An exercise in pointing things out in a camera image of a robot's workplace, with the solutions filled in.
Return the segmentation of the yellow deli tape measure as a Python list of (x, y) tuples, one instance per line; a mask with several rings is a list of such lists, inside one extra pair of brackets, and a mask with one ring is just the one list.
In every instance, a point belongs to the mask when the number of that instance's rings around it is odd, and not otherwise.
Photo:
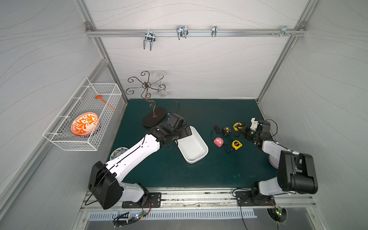
[(238, 140), (234, 140), (231, 145), (224, 143), (225, 152), (230, 154), (233, 150), (238, 150), (242, 144)]

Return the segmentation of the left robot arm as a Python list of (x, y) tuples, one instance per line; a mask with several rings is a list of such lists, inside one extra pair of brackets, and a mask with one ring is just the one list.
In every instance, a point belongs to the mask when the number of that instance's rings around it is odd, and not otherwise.
[(167, 127), (151, 128), (136, 145), (106, 163), (98, 161), (91, 170), (88, 188), (103, 209), (113, 207), (119, 200), (147, 203), (149, 191), (141, 184), (123, 184), (124, 178), (139, 163), (164, 145), (189, 137), (192, 131), (185, 125), (170, 132)]

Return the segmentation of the black round tape measure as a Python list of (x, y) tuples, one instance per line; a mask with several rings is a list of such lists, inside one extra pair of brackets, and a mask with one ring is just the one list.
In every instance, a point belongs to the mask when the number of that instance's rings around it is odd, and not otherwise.
[(229, 127), (221, 128), (218, 125), (215, 125), (213, 128), (214, 128), (214, 130), (216, 131), (217, 134), (223, 134), (224, 137), (230, 136), (231, 132), (232, 132)]

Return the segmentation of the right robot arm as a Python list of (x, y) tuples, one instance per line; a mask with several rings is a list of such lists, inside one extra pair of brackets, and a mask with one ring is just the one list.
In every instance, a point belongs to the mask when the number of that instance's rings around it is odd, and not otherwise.
[(267, 154), (270, 164), (278, 170), (276, 177), (255, 182), (251, 194), (253, 196), (316, 194), (318, 181), (313, 157), (291, 150), (274, 140), (271, 122), (273, 122), (271, 119), (252, 118), (249, 125), (236, 123), (233, 126), (246, 140)]

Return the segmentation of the pink tape measure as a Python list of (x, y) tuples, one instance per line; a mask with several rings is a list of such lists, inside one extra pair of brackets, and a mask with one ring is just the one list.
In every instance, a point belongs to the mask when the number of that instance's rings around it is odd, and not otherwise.
[(213, 143), (218, 147), (221, 148), (224, 145), (224, 140), (220, 137), (213, 137), (213, 131), (211, 132), (211, 136), (210, 136), (211, 140), (213, 141)]

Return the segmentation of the small yellow tape measure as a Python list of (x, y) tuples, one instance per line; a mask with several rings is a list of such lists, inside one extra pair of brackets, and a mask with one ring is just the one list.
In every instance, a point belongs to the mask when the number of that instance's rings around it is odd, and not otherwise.
[(233, 125), (233, 128), (236, 132), (240, 131), (243, 128), (243, 124), (240, 122), (237, 122)]

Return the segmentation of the white plastic storage box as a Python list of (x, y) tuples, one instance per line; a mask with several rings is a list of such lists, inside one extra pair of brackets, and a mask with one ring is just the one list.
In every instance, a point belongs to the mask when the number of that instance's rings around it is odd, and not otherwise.
[(207, 156), (209, 148), (193, 126), (190, 130), (192, 135), (177, 140), (177, 146), (186, 162), (194, 164)]

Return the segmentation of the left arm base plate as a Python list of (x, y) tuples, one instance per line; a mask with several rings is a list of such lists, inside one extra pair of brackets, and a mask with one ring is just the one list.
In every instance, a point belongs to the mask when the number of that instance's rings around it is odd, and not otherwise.
[(143, 195), (138, 202), (123, 201), (123, 209), (138, 209), (138, 208), (160, 208), (162, 193), (149, 192)]

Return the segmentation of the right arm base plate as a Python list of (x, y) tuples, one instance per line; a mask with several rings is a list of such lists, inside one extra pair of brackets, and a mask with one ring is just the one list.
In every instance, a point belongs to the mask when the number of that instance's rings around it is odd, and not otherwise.
[(237, 206), (239, 207), (274, 207), (276, 205), (272, 196), (253, 194), (251, 191), (235, 191), (233, 192), (233, 195), (235, 196)]

